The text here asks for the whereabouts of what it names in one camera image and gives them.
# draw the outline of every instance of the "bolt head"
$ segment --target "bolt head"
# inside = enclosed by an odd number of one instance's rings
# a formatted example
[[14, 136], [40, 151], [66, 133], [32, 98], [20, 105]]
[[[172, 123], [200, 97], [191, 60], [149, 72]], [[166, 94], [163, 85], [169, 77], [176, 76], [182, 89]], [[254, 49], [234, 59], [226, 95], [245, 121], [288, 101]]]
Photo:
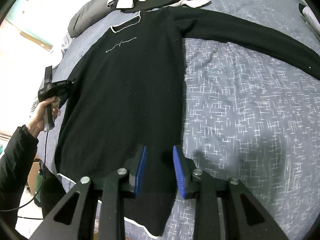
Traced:
[[82, 184], [87, 184], [89, 181], [90, 181], [90, 178], [87, 177], [87, 176], [84, 176], [84, 177], [82, 177], [82, 178], [80, 179], [80, 182], [81, 182]]
[[119, 174], [119, 175], [125, 175], [125, 174], [127, 174], [127, 169], [126, 168], [120, 168], [118, 171], [117, 171], [117, 173]]
[[230, 183], [231, 183], [232, 185], [238, 185], [238, 184], [239, 184], [239, 179], [236, 178], [236, 177], [232, 177], [232, 178], [230, 179]]
[[201, 169], [194, 169], [193, 170], [193, 174], [196, 176], [201, 176], [203, 173], [203, 171]]

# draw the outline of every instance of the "hand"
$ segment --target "hand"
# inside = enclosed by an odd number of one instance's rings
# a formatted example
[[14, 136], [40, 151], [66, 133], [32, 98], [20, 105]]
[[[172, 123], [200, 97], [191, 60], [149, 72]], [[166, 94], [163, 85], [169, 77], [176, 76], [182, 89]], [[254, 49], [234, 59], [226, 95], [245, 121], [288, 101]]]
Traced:
[[60, 115], [59, 107], [60, 99], [58, 97], [48, 98], [45, 101], [40, 102], [35, 111], [33, 112], [29, 122], [26, 124], [26, 127], [29, 133], [37, 138], [39, 133], [44, 130], [44, 109], [47, 105], [52, 104], [52, 117], [54, 120]]

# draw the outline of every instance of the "bed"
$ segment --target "bed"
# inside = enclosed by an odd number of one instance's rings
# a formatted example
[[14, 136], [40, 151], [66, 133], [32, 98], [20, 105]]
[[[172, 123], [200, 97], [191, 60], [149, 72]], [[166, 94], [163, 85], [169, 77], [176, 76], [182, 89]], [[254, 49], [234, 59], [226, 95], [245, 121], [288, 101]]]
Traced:
[[[211, 1], [204, 9], [274, 28], [320, 53], [320, 43], [300, 18], [300, 0]], [[66, 79], [111, 25], [136, 14], [114, 11], [75, 38], [53, 80]], [[216, 178], [240, 178], [289, 239], [302, 239], [320, 211], [320, 81], [233, 43], [185, 39], [185, 55], [185, 155]], [[65, 107], [48, 135], [46, 166], [55, 174]], [[37, 152], [42, 160], [44, 145], [42, 133]], [[73, 182], [61, 180], [70, 190]], [[178, 194], [158, 239], [192, 239], [194, 213], [195, 202]], [[154, 238], [129, 220], [125, 231], [132, 240]]]

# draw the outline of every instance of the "white collar trim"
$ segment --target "white collar trim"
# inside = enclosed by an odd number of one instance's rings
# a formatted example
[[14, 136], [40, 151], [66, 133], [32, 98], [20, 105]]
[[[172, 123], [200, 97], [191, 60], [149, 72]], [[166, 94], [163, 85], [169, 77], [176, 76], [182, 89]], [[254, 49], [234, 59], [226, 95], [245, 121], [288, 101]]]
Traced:
[[[138, 14], [138, 15], [132, 17], [131, 19], [129, 19], [129, 20], [123, 22], [123, 23], [120, 23], [120, 24], [118, 24], [118, 25], [111, 25], [110, 29], [111, 29], [114, 33], [118, 33], [119, 31], [122, 31], [122, 30], [125, 29], [125, 28], [128, 28], [128, 27], [130, 27], [130, 26], [132, 26], [132, 25], [135, 25], [135, 24], [139, 23], [140, 20], [141, 20], [140, 12], [141, 12], [141, 11], [139, 11], [139, 14]], [[119, 31], [115, 31], [115, 30], [113, 29], [113, 27], [118, 27], [118, 26], [120, 26], [120, 25], [122, 25], [122, 24], [124, 24], [124, 23], [126, 23], [126, 22], [128, 22], [128, 21], [130, 21], [130, 20], [132, 20], [132, 19], [134, 19], [135, 17], [138, 17], [138, 16], [139, 16], [139, 21], [138, 21], [138, 22], [133, 23], [133, 24], [131, 24], [131, 25], [129, 25], [129, 26], [126, 26], [126, 27], [120, 29]]]

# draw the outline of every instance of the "black clothing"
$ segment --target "black clothing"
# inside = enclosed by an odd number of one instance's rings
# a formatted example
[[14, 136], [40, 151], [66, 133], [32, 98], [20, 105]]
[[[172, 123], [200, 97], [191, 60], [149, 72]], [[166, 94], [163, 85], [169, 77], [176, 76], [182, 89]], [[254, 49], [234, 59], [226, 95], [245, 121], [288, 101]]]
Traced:
[[111, 27], [71, 72], [76, 80], [55, 153], [57, 171], [78, 181], [104, 177], [148, 148], [142, 192], [125, 216], [161, 235], [175, 199], [173, 145], [181, 144], [182, 38], [234, 42], [320, 78], [319, 55], [274, 29], [193, 8], [144, 12]]
[[133, 13], [142, 10], [147, 11], [152, 10], [153, 8], [165, 7], [179, 1], [180, 0], [146, 0], [141, 2], [139, 0], [133, 0], [133, 8], [121, 9], [121, 11], [124, 13]]
[[[28, 175], [37, 152], [38, 139], [26, 126], [18, 127], [13, 133], [0, 159], [0, 210], [19, 206]], [[15, 228], [18, 210], [0, 212], [6, 223]]]
[[56, 176], [50, 176], [44, 180], [41, 187], [41, 208], [44, 218], [65, 194], [65, 190]]
[[[13, 133], [5, 149], [5, 154], [0, 159], [0, 210], [19, 207], [28, 174], [36, 156], [38, 142], [38, 139], [28, 132], [25, 125], [18, 127]], [[51, 211], [64, 194], [62, 184], [56, 177], [45, 179], [41, 188], [43, 217]], [[25, 240], [26, 238], [15, 230], [17, 214], [18, 210], [0, 212], [0, 216], [18, 239]], [[0, 239], [7, 239], [1, 227]]]

